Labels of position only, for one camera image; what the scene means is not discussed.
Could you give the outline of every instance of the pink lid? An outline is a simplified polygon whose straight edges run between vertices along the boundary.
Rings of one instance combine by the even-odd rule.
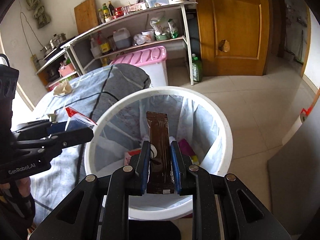
[[[126,63],[136,67],[158,63],[167,59],[164,46],[142,49],[117,57],[111,64]]]

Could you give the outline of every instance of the crumpled brown paper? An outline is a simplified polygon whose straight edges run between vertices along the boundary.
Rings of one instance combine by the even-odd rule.
[[[68,80],[64,80],[53,89],[53,95],[56,97],[63,97],[64,95],[70,94],[71,92],[72,87]]]

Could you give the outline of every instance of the door panel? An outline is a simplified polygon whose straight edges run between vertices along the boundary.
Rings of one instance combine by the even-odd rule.
[[[204,75],[262,75],[268,52],[268,0],[197,2]],[[229,51],[219,48],[223,40]]]

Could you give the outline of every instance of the electrical outlet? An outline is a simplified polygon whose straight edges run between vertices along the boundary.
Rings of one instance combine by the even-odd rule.
[[[32,55],[32,57],[30,59],[33,62],[33,65],[35,66],[36,71],[38,71],[41,68],[41,66],[40,66],[40,63],[38,61],[37,55],[36,54]]]

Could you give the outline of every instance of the white logo on wrapper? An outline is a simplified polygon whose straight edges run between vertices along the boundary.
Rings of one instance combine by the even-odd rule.
[[[154,158],[157,156],[157,149],[152,145],[150,144],[150,158]]]

